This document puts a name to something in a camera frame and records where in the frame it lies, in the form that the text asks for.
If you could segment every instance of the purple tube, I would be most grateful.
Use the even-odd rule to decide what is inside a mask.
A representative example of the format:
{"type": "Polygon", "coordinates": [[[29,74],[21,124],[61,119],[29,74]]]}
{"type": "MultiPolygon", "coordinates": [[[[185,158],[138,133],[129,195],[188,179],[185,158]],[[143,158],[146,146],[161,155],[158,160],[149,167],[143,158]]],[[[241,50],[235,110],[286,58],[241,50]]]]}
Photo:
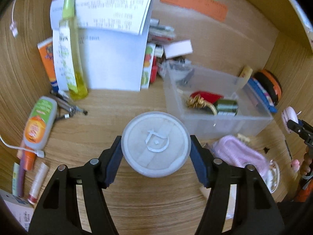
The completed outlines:
{"type": "Polygon", "coordinates": [[[17,191],[18,191],[18,196],[19,197],[23,197],[24,196],[24,179],[25,179],[24,164],[25,164],[25,154],[24,154],[24,151],[23,151],[22,157],[21,157],[21,161],[20,161],[20,168],[18,170],[17,191]]]}

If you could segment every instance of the blue gripper pad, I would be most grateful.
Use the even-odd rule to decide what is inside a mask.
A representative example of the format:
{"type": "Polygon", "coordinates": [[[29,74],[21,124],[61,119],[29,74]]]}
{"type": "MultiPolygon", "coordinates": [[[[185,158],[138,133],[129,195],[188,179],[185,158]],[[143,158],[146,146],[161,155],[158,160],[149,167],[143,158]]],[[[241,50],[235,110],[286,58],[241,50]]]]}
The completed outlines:
{"type": "Polygon", "coordinates": [[[115,151],[112,154],[112,157],[106,168],[106,177],[105,177],[104,182],[107,187],[114,182],[114,179],[117,174],[117,170],[120,166],[120,163],[122,161],[122,158],[123,158],[123,152],[122,152],[121,141],[119,140],[118,145],[116,146],[115,151]]]}
{"type": "Polygon", "coordinates": [[[204,187],[209,187],[209,179],[208,179],[208,170],[206,165],[204,164],[203,159],[201,158],[201,155],[194,144],[194,142],[191,140],[191,149],[189,154],[193,167],[196,171],[198,180],[200,183],[204,185],[204,187]]]}

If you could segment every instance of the screw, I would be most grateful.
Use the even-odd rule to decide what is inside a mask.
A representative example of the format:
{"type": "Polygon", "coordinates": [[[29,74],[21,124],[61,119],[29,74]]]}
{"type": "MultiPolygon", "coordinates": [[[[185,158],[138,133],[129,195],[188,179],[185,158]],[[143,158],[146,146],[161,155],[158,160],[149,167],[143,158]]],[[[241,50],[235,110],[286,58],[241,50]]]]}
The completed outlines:
{"type": "Polygon", "coordinates": [[[98,158],[93,158],[93,159],[90,160],[90,163],[91,163],[92,165],[96,165],[98,162],[99,162],[99,159],[98,159],[98,158]]]}
{"type": "Polygon", "coordinates": [[[247,169],[250,170],[250,171],[254,171],[255,167],[252,164],[248,164],[247,165],[247,169]]]}
{"type": "Polygon", "coordinates": [[[66,166],[64,164],[61,164],[59,167],[58,167],[58,170],[59,171],[63,171],[65,170],[66,166]]]}
{"type": "Polygon", "coordinates": [[[220,165],[220,164],[223,163],[222,159],[220,159],[220,158],[215,158],[215,159],[213,160],[213,162],[214,162],[215,164],[217,164],[217,165],[220,165]]]}

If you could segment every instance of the green bottle cap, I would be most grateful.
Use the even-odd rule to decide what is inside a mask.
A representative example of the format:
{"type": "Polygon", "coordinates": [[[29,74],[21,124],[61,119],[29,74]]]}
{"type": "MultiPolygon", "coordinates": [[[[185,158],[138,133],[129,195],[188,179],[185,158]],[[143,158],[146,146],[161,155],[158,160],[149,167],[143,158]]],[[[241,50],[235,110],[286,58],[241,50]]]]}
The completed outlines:
{"type": "Polygon", "coordinates": [[[62,18],[70,18],[75,16],[75,0],[64,0],[62,18]]]}

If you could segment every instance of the white lid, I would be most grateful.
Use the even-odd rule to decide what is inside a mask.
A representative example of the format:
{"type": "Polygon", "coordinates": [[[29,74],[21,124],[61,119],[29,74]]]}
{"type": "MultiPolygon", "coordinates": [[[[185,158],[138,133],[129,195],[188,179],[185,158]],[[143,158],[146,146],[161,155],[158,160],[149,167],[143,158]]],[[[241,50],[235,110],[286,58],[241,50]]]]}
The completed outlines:
{"type": "Polygon", "coordinates": [[[176,117],[164,112],[147,112],[131,120],[122,134],[126,161],[138,173],[165,177],[186,162],[191,148],[190,135],[176,117]]]}

